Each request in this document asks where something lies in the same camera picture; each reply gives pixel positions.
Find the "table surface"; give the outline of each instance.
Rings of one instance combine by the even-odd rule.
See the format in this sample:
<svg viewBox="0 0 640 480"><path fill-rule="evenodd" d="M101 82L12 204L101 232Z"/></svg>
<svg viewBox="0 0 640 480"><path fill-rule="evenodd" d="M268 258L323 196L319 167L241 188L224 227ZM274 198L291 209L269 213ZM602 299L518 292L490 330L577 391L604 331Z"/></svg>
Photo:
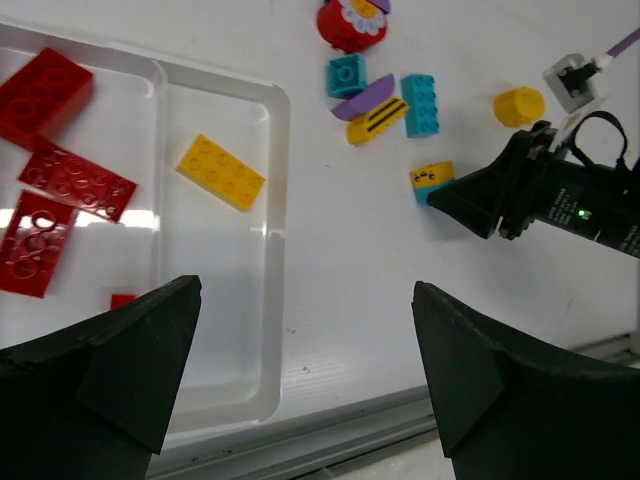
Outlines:
<svg viewBox="0 0 640 480"><path fill-rule="evenodd" d="M513 133L495 94L528 85L563 114L542 72L561 56L605 51L636 28L636 0L403 0L387 39L366 53L369 77L436 78L441 134L410 140L398 125L372 144L346 143L324 69L337 53L315 29L321 1L0 0L0 13L85 31L245 72L292 102L282 401L272 422L424 385L411 315L416 280L560 345L635 328L636 260L536 223L521 239L481 240L415 205L408 172L453 159L458 175L492 161ZM610 67L616 114L637 155L638 52ZM619 140L589 128L593 158Z"/></svg>

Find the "black stripe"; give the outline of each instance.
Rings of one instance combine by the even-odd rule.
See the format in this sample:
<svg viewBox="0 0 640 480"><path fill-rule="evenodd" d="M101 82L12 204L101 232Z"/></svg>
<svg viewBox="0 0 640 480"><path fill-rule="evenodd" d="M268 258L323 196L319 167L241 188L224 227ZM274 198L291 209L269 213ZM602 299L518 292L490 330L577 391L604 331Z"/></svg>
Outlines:
<svg viewBox="0 0 640 480"><path fill-rule="evenodd" d="M388 115L386 115L384 118L378 120L376 123L374 123L373 125L371 125L369 128L367 128L367 132L371 132L371 130L375 130L376 128L378 128L380 125L382 125L384 122L386 122L387 120L389 120L389 118L393 117L396 113L398 113L400 110L402 110L403 108L407 108L407 105L402 104L400 105L398 108L396 108L395 110L393 110L392 112L389 112Z"/></svg>
<svg viewBox="0 0 640 480"><path fill-rule="evenodd" d="M376 113L374 113L373 115L371 115L369 117L369 121L374 120L378 115L383 114L388 108L391 108L392 106L394 106L396 103L398 103L400 101L399 98L394 98L393 101L389 102L387 105L384 106L384 108L380 108L380 110L378 110Z"/></svg>

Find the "yellow cylindrical block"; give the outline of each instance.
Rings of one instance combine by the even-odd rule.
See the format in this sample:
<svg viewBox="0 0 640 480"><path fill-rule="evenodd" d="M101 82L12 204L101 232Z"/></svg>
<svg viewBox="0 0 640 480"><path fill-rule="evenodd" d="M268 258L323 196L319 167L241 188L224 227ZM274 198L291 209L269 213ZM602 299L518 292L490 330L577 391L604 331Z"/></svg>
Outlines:
<svg viewBox="0 0 640 480"><path fill-rule="evenodd" d="M542 93L529 87L501 93L493 101L493 111L505 127L518 128L534 123L544 115L544 110Z"/></svg>

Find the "small teal block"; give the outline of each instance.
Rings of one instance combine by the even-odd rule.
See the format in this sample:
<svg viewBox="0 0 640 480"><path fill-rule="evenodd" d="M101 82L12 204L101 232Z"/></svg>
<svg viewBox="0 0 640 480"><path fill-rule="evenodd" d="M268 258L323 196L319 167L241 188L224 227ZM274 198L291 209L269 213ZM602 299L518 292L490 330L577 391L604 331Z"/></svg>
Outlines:
<svg viewBox="0 0 640 480"><path fill-rule="evenodd" d="M367 63L360 53L334 58L327 66L327 95L351 98L367 88Z"/></svg>
<svg viewBox="0 0 640 480"><path fill-rule="evenodd" d="M400 82L402 97L409 105L404 117L407 137L419 138L440 132L435 79L431 75L409 75Z"/></svg>
<svg viewBox="0 0 640 480"><path fill-rule="evenodd" d="M421 205L427 205L427 197L431 192L435 192L436 190L440 190L445 185L449 185L453 183L455 180L449 180L448 182L441 183L440 185L435 185L433 187L424 187L424 188L414 188L413 192L416 195L416 201Z"/></svg>

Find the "red block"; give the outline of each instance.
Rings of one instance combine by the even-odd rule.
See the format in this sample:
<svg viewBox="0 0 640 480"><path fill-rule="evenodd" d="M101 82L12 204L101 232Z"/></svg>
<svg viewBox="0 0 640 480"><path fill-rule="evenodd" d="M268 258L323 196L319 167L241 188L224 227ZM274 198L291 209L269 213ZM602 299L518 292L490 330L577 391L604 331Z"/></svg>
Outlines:
<svg viewBox="0 0 640 480"><path fill-rule="evenodd" d="M93 94L93 74L45 48L0 86L0 136L33 151L36 135L54 138Z"/></svg>
<svg viewBox="0 0 640 480"><path fill-rule="evenodd" d="M76 214L23 190L0 244L0 290L44 298Z"/></svg>
<svg viewBox="0 0 640 480"><path fill-rule="evenodd" d="M89 160L38 138L18 180L57 200L118 222L137 185Z"/></svg>
<svg viewBox="0 0 640 480"><path fill-rule="evenodd" d="M111 295L111 310L124 307L127 303L131 303L136 296L130 293L114 293Z"/></svg>
<svg viewBox="0 0 640 480"><path fill-rule="evenodd" d="M346 54L362 52L381 42L387 34L387 18L374 3L329 0L318 12L320 35Z"/></svg>

